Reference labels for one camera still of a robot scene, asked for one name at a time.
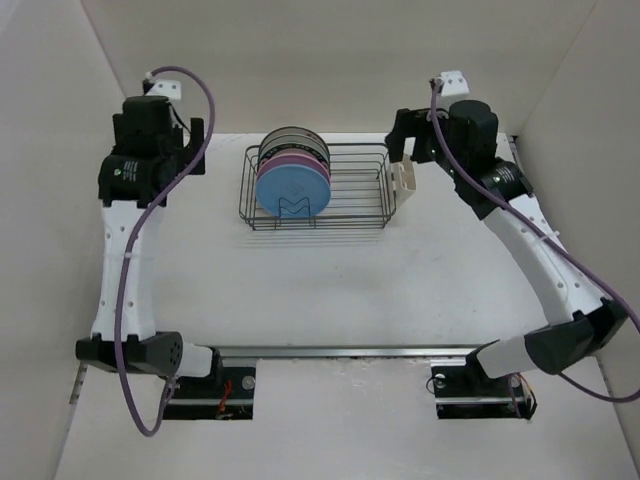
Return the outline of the white flower pattern plate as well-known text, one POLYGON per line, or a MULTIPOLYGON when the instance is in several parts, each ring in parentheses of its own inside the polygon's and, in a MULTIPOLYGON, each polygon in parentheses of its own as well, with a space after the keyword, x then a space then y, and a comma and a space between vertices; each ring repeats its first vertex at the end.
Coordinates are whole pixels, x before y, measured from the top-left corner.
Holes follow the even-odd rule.
POLYGON ((299 136, 308 137, 316 141, 319 145, 322 145, 323 147, 327 146, 327 143, 325 142, 325 140, 310 129, 300 127, 300 126, 284 126, 269 132, 261 141, 260 147, 263 148, 266 146, 267 143, 274 140, 275 138, 278 138, 280 136, 287 136, 287 135, 299 135, 299 136))

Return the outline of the dark green rimmed plate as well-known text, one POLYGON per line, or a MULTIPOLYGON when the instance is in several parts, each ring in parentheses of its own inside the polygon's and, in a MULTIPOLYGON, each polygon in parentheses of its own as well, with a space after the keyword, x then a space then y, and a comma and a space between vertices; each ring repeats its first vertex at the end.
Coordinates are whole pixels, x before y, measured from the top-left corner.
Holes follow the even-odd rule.
POLYGON ((258 164, 273 158, 285 150, 296 150, 311 155, 328 170, 331 169, 328 145, 319 137, 301 134, 270 134, 261 142, 258 164))

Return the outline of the pink plastic plate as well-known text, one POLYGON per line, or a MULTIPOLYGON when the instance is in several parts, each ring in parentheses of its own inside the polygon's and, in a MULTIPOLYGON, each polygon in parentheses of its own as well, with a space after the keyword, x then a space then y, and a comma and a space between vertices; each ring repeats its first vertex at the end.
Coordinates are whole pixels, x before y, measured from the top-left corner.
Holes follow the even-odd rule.
POLYGON ((278 167, 308 167, 319 173, 325 180, 330 181, 329 170, 326 165, 315 157, 300 152, 284 152, 260 164, 258 177, 261 178, 278 167))

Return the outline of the blue plastic plate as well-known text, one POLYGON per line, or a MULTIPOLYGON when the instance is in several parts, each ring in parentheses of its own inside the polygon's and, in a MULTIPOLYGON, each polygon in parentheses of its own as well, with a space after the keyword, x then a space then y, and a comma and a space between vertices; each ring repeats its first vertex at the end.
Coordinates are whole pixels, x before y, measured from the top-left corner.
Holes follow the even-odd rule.
POLYGON ((330 181, 308 167, 278 167, 255 186, 259 205, 277 218, 317 216, 331 200, 330 181))

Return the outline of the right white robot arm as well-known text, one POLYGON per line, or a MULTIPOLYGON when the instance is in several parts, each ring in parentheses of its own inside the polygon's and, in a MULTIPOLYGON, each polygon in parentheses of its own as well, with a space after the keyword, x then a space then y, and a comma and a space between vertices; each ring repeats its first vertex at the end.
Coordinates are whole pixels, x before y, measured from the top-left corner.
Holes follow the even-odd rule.
POLYGON ((463 381, 477 394, 524 371, 562 373, 605 347, 628 317, 613 294, 569 261, 529 180, 498 155, 497 133, 498 118, 486 103, 462 100, 448 109, 400 109, 385 138, 391 162, 401 161, 412 138, 412 161, 434 162, 453 179, 458 197, 510 252, 542 307, 546 326, 467 356, 463 381))

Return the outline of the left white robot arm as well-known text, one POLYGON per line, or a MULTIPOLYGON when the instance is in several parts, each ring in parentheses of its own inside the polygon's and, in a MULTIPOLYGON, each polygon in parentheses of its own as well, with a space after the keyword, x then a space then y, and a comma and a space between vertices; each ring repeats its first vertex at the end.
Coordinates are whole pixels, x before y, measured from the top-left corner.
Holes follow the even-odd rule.
POLYGON ((76 343, 76 357, 114 372, 119 365, 115 351, 120 349, 126 372, 189 377, 198 394, 213 396, 224 382, 214 349, 156 328, 154 255, 166 205, 146 210, 195 156, 203 143, 204 122, 192 119, 192 137, 185 142, 168 98, 134 96, 114 114, 113 127, 115 145, 98 175, 104 225, 100 302, 90 335, 76 343))

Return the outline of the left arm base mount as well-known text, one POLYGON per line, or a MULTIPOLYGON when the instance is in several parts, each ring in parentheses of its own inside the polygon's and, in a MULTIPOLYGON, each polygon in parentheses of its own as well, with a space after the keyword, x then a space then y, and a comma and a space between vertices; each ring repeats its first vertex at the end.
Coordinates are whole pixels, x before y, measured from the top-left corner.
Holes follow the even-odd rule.
POLYGON ((205 377, 181 377, 163 412, 165 421, 252 420, 257 360, 228 358, 214 351, 205 377))

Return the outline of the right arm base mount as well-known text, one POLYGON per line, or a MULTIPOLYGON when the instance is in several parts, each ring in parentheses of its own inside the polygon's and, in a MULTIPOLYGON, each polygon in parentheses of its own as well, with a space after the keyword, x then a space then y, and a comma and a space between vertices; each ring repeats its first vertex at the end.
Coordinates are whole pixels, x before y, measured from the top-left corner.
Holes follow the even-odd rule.
POLYGON ((535 393, 521 374, 490 379, 460 362, 430 365, 426 389, 434 396, 439 420, 531 420, 538 408, 535 393))

